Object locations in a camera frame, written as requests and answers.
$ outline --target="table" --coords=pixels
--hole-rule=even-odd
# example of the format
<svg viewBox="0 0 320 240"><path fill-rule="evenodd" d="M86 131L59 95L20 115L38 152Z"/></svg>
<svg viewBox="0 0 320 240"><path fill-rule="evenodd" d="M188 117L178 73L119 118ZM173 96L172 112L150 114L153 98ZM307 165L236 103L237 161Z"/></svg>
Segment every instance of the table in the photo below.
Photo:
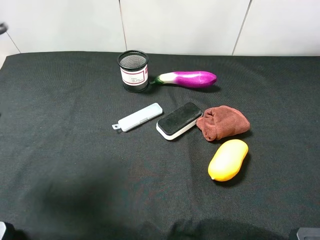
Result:
<svg viewBox="0 0 320 240"><path fill-rule="evenodd" d="M152 79L209 71L208 89L124 90L109 52L9 56L0 70L0 220L24 239L288 239L320 227L320 58L150 54ZM174 141L155 118L112 124L158 103L227 105L249 132L207 142L194 127ZM249 146L239 174L208 165L230 139Z"/></svg>

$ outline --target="mesh pen holder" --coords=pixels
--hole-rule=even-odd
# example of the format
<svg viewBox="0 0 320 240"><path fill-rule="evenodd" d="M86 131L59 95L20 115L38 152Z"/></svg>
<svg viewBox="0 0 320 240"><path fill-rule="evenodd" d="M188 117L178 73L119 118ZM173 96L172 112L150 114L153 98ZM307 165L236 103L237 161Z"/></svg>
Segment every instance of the mesh pen holder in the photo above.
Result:
<svg viewBox="0 0 320 240"><path fill-rule="evenodd" d="M129 50L118 56L123 86L131 93L148 88L148 55L143 51Z"/></svg>

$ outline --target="toy mango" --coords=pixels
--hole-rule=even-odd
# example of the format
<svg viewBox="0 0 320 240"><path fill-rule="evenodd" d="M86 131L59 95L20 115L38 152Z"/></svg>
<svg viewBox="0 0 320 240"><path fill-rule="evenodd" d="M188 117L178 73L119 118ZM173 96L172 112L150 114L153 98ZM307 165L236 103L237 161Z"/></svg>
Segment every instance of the toy mango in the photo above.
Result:
<svg viewBox="0 0 320 240"><path fill-rule="evenodd" d="M224 182L232 179L240 170L248 153L248 145L239 139L226 141L213 156L208 173L213 180Z"/></svg>

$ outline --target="white tile wall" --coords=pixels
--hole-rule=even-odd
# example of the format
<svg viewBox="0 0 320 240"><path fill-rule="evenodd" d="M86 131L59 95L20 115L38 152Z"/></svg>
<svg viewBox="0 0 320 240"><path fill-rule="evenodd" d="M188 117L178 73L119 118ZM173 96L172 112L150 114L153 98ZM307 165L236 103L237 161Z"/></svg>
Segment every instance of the white tile wall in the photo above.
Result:
<svg viewBox="0 0 320 240"><path fill-rule="evenodd" d="M9 55L18 54L19 51L7 33L0 35L0 69Z"/></svg>
<svg viewBox="0 0 320 240"><path fill-rule="evenodd" d="M231 55L250 0L120 0L128 49Z"/></svg>
<svg viewBox="0 0 320 240"><path fill-rule="evenodd" d="M253 0L234 54L320 56L320 0Z"/></svg>
<svg viewBox="0 0 320 240"><path fill-rule="evenodd" d="M0 0L22 53L125 51L118 0Z"/></svg>

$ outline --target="brown cloth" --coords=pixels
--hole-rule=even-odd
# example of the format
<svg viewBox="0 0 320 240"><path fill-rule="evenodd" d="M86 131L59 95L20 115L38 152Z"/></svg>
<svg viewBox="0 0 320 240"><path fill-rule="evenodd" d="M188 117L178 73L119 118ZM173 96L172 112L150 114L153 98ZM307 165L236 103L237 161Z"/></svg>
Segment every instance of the brown cloth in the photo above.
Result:
<svg viewBox="0 0 320 240"><path fill-rule="evenodd" d="M220 140L224 137L242 134L250 129L246 117L229 106L212 107L196 121L207 141Z"/></svg>

